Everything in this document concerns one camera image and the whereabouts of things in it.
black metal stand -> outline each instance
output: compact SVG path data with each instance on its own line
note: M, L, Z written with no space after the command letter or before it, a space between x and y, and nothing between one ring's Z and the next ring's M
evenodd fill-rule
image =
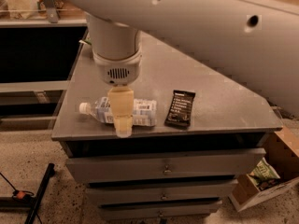
M54 164L49 163L46 173L40 183L37 195L30 200L28 203L18 202L12 198L0 198L0 209L1 210L28 210L29 213L25 224L33 224L36 218L37 210L43 199L49 180L55 175Z

speckled floor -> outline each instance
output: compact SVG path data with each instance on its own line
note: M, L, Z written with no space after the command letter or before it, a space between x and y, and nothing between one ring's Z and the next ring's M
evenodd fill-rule
M284 123L299 136L299 121L284 119ZM84 196L84 186L77 184L64 166L66 155L57 142L52 142L51 130L0 132L0 171L17 189L37 192L48 163L55 164L56 175L50 179L38 211L42 223L104 224L97 208ZM0 196L11 196L13 189L0 178ZM24 223L26 213L0 212L1 224ZM160 219L113 221L111 224L159 224ZM299 223L299 186L286 194L251 207L240 213L228 198L220 210L208 217L170 217L167 224L218 223Z

cardboard box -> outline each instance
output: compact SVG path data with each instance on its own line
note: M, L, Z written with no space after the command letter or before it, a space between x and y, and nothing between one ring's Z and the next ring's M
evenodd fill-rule
M274 132L264 142L265 159L275 168L281 182L273 188L260 191L248 175L241 175L230 194L235 209L239 212L283 194L299 183L299 138L287 127Z

drawer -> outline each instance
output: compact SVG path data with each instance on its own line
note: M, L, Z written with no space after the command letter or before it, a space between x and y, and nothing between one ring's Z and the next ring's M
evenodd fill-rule
M237 180L156 183L86 189L94 205L113 203L167 202L228 196Z
M215 213L222 201L199 201L190 203L141 204L100 208L104 220L149 217L174 217Z
M114 182L251 172L263 148L68 159L66 166L79 183Z

black packet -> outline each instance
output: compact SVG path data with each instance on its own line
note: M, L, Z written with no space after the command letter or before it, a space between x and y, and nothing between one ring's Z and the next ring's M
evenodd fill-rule
M190 126L194 92L174 90L174 96L165 124L181 127Z

